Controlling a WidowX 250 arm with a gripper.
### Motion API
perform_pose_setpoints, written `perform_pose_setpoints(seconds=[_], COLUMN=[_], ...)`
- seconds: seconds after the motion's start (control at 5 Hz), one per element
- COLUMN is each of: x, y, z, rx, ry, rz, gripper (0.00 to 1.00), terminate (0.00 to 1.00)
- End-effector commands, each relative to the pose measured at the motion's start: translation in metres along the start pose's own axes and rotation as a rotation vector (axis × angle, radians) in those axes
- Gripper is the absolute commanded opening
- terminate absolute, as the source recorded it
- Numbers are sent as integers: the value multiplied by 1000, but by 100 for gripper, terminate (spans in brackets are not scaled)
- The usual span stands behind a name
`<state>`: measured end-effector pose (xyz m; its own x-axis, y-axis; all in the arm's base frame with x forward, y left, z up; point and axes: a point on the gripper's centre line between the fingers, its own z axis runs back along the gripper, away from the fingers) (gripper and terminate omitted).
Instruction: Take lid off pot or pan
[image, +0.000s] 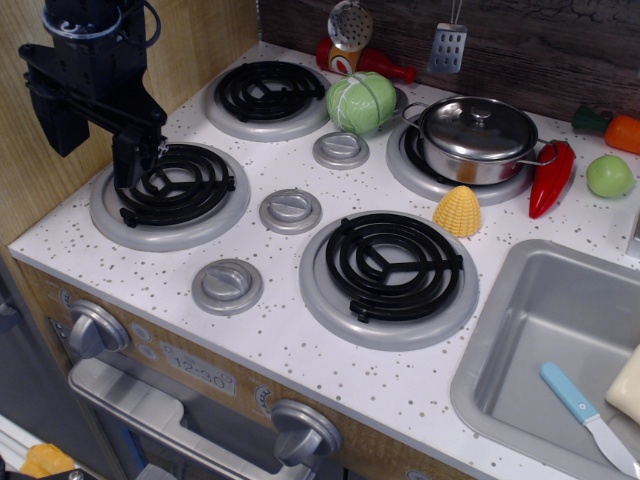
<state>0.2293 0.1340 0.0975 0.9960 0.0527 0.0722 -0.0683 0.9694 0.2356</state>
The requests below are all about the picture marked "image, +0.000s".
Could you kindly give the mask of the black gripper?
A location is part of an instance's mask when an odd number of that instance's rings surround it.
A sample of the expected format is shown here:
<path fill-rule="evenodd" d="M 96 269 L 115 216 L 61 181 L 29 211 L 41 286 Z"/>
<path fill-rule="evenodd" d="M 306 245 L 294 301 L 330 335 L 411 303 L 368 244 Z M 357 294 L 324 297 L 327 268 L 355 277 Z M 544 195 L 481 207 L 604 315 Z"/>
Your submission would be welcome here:
<path fill-rule="evenodd" d="M 143 85 L 143 42 L 115 34 L 82 41 L 56 38 L 52 47 L 27 43 L 26 85 L 50 146 L 66 156 L 89 138 L 94 123 L 113 135 L 114 185 L 132 188 L 167 151 L 167 116 Z"/>

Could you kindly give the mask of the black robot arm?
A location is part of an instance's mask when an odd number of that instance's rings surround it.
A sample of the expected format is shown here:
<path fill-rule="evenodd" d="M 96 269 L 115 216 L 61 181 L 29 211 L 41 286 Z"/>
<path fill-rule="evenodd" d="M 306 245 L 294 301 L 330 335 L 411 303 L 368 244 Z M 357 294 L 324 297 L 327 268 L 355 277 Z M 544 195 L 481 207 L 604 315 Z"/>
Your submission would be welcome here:
<path fill-rule="evenodd" d="M 167 115 L 143 84 L 146 1 L 48 1 L 41 18 L 50 47 L 18 53 L 32 106 L 50 146 L 67 156 L 95 124 L 112 135 L 114 185 L 134 187 L 161 154 Z"/>

